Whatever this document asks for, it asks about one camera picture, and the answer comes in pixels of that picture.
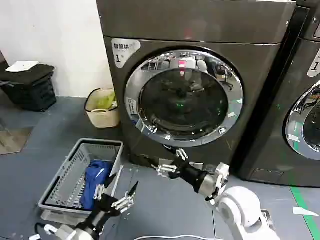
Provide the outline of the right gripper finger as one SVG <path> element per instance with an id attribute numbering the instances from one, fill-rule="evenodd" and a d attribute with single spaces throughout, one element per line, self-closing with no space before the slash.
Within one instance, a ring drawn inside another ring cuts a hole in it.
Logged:
<path id="1" fill-rule="evenodd" d="M 183 161 L 188 160 L 188 155 L 183 148 L 177 148 L 169 145 L 162 145 L 167 151 L 174 154 L 176 157 L 181 158 Z"/>
<path id="2" fill-rule="evenodd" d="M 169 178 L 170 174 L 175 173 L 177 170 L 177 167 L 175 165 L 168 165 L 168 164 L 160 164 L 158 166 L 151 164 L 151 167 L 155 169 L 158 176 L 161 176 L 163 178 Z"/>

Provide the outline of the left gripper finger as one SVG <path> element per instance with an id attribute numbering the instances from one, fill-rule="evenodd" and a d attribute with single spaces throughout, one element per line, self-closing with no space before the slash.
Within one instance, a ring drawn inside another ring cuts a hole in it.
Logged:
<path id="1" fill-rule="evenodd" d="M 135 204 L 136 191 L 139 181 L 137 181 L 130 191 L 127 191 L 123 198 L 114 202 L 112 208 L 121 214 L 129 210 Z"/>
<path id="2" fill-rule="evenodd" d="M 108 187 L 114 181 L 115 177 L 117 176 L 116 173 L 112 174 L 111 176 L 107 176 L 103 183 L 98 184 L 95 188 L 94 192 L 94 199 L 101 200 L 103 198 L 103 194 L 107 193 Z"/>

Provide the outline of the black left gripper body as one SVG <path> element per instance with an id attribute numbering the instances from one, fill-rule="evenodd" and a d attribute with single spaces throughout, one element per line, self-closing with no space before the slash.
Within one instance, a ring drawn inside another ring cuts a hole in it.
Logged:
<path id="1" fill-rule="evenodd" d="M 100 235 L 103 232 L 103 227 L 110 218 L 115 218 L 121 215 L 119 210 L 112 207 L 118 199 L 107 194 L 102 195 L 101 200 L 95 200 L 93 209 L 90 215 L 75 228 L 87 232 L 89 235 Z"/>

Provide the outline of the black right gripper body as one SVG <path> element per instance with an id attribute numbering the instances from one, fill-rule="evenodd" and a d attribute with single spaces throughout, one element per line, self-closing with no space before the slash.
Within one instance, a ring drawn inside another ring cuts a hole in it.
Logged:
<path id="1" fill-rule="evenodd" d="M 189 183 L 195 191 L 200 190 L 201 184 L 206 177 L 205 171 L 197 169 L 190 165 L 188 161 L 181 159 L 174 160 L 170 166 L 176 167 L 175 171 L 169 174 L 170 179 L 181 178 Z"/>

